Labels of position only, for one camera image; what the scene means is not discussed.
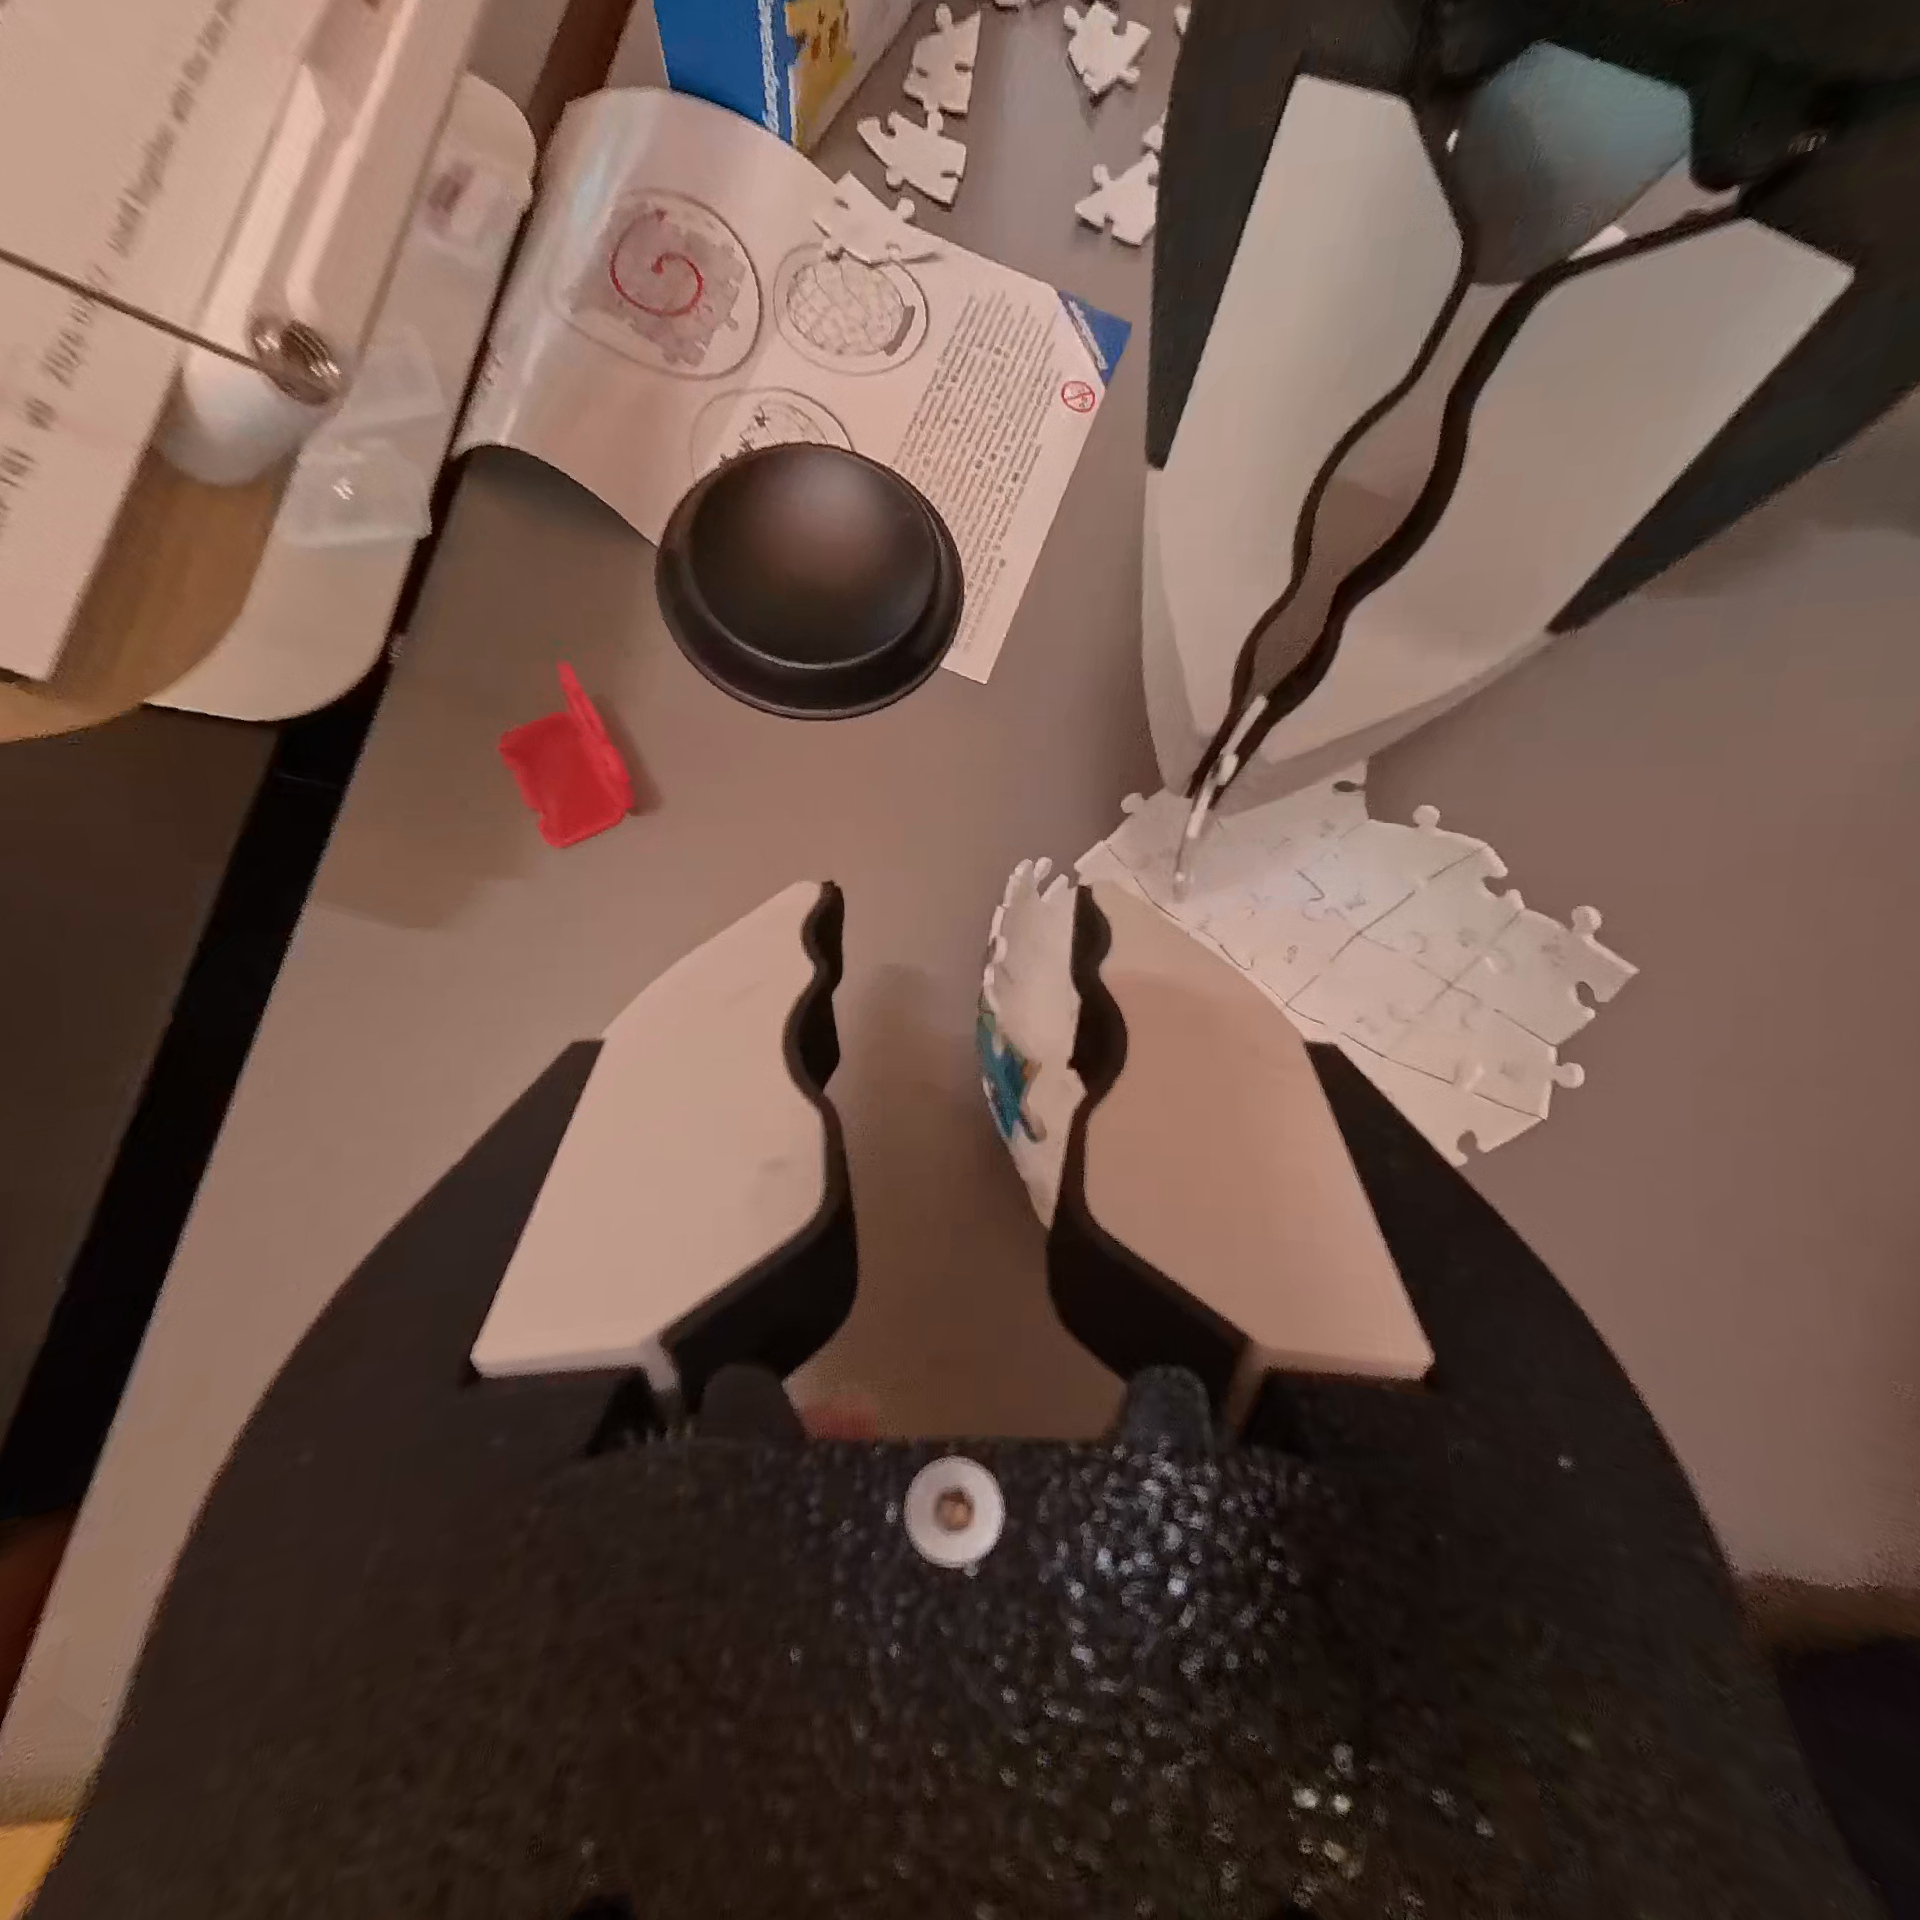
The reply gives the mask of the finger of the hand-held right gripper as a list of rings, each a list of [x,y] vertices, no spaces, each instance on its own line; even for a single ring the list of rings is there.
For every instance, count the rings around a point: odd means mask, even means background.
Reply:
[[[1142,481],[1142,701],[1163,786],[1187,791],[1247,705],[1331,475],[1422,373],[1463,262],[1409,98],[1301,72],[1231,128],[1177,87]]]
[[[1334,591],[1313,658],[1247,705],[1231,767],[1373,753],[1538,654],[1853,280],[1715,214],[1519,288],[1447,399],[1423,490]]]

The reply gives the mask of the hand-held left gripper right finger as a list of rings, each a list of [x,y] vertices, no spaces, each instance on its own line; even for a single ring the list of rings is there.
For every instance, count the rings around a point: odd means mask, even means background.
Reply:
[[[1119,885],[1078,888],[1069,979],[1068,1335],[1118,1379],[1187,1369],[1230,1429],[1283,1379],[1423,1383],[1433,1345],[1283,1011]]]

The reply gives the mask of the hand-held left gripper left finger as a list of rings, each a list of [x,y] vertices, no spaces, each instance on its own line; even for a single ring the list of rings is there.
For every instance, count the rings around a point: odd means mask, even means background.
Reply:
[[[790,1377],[844,1327],[857,1229],[827,1096],[844,929],[836,885],[794,882],[605,1026],[475,1375],[638,1375],[693,1410],[721,1371]]]

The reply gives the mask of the pile of puzzle pieces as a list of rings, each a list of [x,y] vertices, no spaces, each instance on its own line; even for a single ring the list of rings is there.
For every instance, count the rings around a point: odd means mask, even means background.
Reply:
[[[1188,6],[924,6],[853,105],[870,191],[905,221],[1052,217],[1142,254]]]

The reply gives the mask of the partly built white puzzle ball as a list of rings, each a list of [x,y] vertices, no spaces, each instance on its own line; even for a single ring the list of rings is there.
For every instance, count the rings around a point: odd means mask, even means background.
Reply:
[[[1358,765],[1187,839],[1180,791],[1132,797],[1069,867],[1019,863],[993,915],[975,1007],[981,1090],[1038,1222],[1050,1224],[1083,1097],[1069,1067],[1078,995],[1071,912],[1083,882],[1147,903],[1297,1031],[1331,1046],[1463,1169],[1547,1121],[1583,1070],[1575,1035],[1637,977],[1601,938],[1503,890],[1482,839],[1435,807],[1370,811]]]

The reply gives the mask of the curved white puzzle piece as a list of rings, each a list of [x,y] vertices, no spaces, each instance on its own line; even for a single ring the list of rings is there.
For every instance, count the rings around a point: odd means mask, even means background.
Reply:
[[[1236,781],[1246,755],[1254,753],[1265,734],[1269,731],[1269,713],[1273,705],[1276,698],[1271,693],[1265,693],[1247,702],[1247,706],[1244,706],[1242,713],[1231,721],[1228,734],[1211,751],[1211,758],[1206,760],[1202,773],[1196,778],[1183,827],[1175,843],[1170,863],[1169,885],[1172,898],[1183,902],[1188,896],[1196,850],[1209,827],[1209,816]]]

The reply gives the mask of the folded puzzle instruction leaflet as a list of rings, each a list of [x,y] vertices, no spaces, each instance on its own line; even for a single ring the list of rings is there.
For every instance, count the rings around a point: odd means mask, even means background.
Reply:
[[[566,109],[450,455],[509,449],[641,537],[779,443],[898,471],[965,578],[947,667],[993,678],[1129,328],[908,223],[666,87]]]

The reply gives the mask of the blue puzzle box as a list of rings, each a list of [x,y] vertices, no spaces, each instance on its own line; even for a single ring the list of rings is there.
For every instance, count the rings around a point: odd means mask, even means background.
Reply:
[[[675,93],[809,153],[909,24],[914,2],[653,2]]]

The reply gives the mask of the black round puzzle stand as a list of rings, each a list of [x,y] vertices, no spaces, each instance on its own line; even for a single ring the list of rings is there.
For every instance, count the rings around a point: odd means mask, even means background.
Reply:
[[[898,471],[789,441],[684,495],[658,541],[655,602],[726,698],[844,722],[898,705],[949,658],[966,584],[943,518]]]

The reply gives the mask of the red plastic case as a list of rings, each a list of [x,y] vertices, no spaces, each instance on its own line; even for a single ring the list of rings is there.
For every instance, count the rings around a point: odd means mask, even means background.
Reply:
[[[497,742],[519,800],[549,849],[577,849],[634,814],[634,773],[572,664],[558,664],[559,710]]]

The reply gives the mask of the white cardboard tray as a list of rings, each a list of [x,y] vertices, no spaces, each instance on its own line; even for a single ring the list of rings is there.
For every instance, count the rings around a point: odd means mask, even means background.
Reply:
[[[532,201],[538,144],[508,94],[463,74],[426,183],[437,158],[446,153],[485,155],[503,177],[513,177],[519,223],[491,257],[460,262],[426,243],[413,215],[375,321],[372,339],[385,328],[409,321],[435,347],[449,393],[446,439],[402,446],[437,464],[439,481],[513,240]],[[334,705],[382,656],[417,550],[418,544],[306,550],[276,541],[271,530],[247,605],[226,638],[151,705],[238,722],[278,722]]]

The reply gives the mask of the clear plastic case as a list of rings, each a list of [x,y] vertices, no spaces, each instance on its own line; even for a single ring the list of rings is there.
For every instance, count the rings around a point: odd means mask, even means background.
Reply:
[[[302,446],[275,537],[306,550],[418,544],[439,471],[396,439],[322,432]]]
[[[444,441],[449,393],[426,333],[401,321],[385,328],[319,438],[340,446]]]
[[[485,155],[439,155],[422,191],[417,230],[426,243],[460,262],[482,262],[513,238],[519,192]]]

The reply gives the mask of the white sheet holder bar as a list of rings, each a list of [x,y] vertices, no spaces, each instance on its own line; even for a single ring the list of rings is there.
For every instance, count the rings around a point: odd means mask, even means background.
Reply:
[[[302,6],[266,149],[215,257],[195,343],[157,432],[162,461],[243,488],[313,438],[372,339],[482,7]],[[302,408],[250,363],[250,321],[313,328],[346,371],[342,395]]]

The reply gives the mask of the metal spring screw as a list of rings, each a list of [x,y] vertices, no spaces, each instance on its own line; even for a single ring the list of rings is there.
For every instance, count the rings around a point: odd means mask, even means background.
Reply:
[[[334,405],[346,392],[346,369],[330,343],[300,321],[253,313],[247,355],[278,395],[310,410]]]

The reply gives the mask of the printed instruction sheet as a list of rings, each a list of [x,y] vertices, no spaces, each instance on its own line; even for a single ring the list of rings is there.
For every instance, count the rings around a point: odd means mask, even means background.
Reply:
[[[49,682],[319,2],[2,7],[2,667]]]

